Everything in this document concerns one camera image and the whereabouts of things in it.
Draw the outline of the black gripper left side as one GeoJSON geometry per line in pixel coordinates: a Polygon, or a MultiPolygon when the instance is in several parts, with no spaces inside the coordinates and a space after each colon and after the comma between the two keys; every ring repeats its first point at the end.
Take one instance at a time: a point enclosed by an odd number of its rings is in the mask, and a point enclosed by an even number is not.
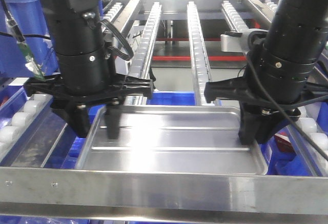
{"type": "MultiPolygon", "coordinates": [[[[123,96],[142,95],[151,98],[154,87],[151,79],[116,73],[99,91],[88,91],[85,94],[70,91],[61,74],[48,75],[44,81],[31,77],[25,82],[24,89],[29,96],[40,92],[52,95],[54,99],[70,101],[53,102],[50,106],[52,112],[63,119],[78,137],[86,138],[91,128],[86,106],[107,104],[111,99],[123,96]]],[[[121,116],[119,100],[112,100],[106,105],[104,119],[109,139],[118,139],[121,116]]]]}

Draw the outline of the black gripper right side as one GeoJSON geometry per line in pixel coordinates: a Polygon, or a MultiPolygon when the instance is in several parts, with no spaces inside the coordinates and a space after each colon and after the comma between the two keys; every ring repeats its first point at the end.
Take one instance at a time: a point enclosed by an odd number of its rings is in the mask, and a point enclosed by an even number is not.
{"type": "Polygon", "coordinates": [[[248,83],[243,77],[207,82],[204,89],[207,103],[214,100],[237,100],[240,105],[238,136],[242,145],[254,141],[265,144],[278,131],[290,124],[287,117],[297,121],[301,112],[294,104],[279,104],[256,80],[248,83]]]}

